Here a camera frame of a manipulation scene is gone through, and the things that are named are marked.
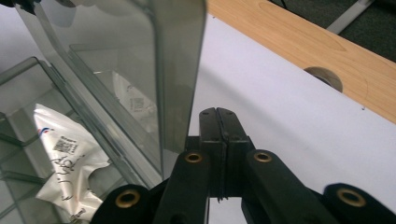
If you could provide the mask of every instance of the black plastic part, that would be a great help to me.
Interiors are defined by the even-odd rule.
[[[363,190],[347,184],[326,187],[322,202],[341,223],[396,223],[396,216],[387,207]]]
[[[160,204],[163,193],[168,185],[168,180],[169,179],[164,180],[161,184],[155,186],[149,191],[149,215],[151,216],[151,219],[154,218],[154,215],[157,212],[158,205]]]
[[[41,0],[13,0],[14,5],[19,5],[21,9],[35,15],[35,3],[39,3]]]
[[[140,199],[137,204],[131,207],[120,208],[116,205],[116,200],[125,190],[136,190]],[[106,200],[96,210],[91,224],[147,224],[151,222],[150,218],[152,217],[149,211],[149,191],[141,186],[126,185],[113,190],[107,196]]]
[[[200,146],[199,136],[188,136],[186,139],[186,150],[199,150]]]
[[[205,224],[209,207],[209,157],[187,151],[177,157],[154,224]]]
[[[271,223],[339,223],[274,153],[249,152],[245,174]]]
[[[0,5],[6,6],[6,7],[14,7],[12,0],[0,0]]]
[[[221,132],[226,143],[225,196],[241,197],[246,183],[244,175],[245,158],[253,148],[238,117],[231,110],[218,108]]]
[[[211,158],[210,196],[241,197],[245,185],[242,158],[254,149],[238,117],[224,108],[200,113],[200,149]]]
[[[271,220],[259,204],[242,199],[242,212],[247,224],[270,224]]]
[[[210,158],[210,196],[225,197],[226,145],[221,135],[219,115],[215,108],[202,111],[199,115],[200,149]]]

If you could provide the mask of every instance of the gray floor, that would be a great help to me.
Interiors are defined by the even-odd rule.
[[[357,0],[284,0],[289,11],[327,28]],[[282,6],[281,0],[274,3]],[[375,0],[340,36],[396,62],[396,1]]]

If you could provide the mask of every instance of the wooden board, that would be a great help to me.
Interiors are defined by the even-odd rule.
[[[345,95],[396,123],[396,63],[266,0],[208,0],[208,9],[303,69],[330,69],[341,78]]]

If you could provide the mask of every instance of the glass box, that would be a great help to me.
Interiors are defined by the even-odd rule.
[[[110,158],[90,176],[99,197],[169,176],[167,155],[184,150],[188,133],[205,2],[26,0],[15,7],[47,61],[31,58],[0,75],[0,223],[78,222],[35,198],[53,173],[35,104],[81,123]]]

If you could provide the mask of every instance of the white surface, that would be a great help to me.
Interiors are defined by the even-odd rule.
[[[40,55],[18,18],[0,7],[0,72]],[[344,182],[396,211],[396,126],[212,17],[191,134],[209,107],[234,111],[255,146],[275,152],[309,188]],[[212,201],[210,223],[244,223],[237,200],[226,206]]]

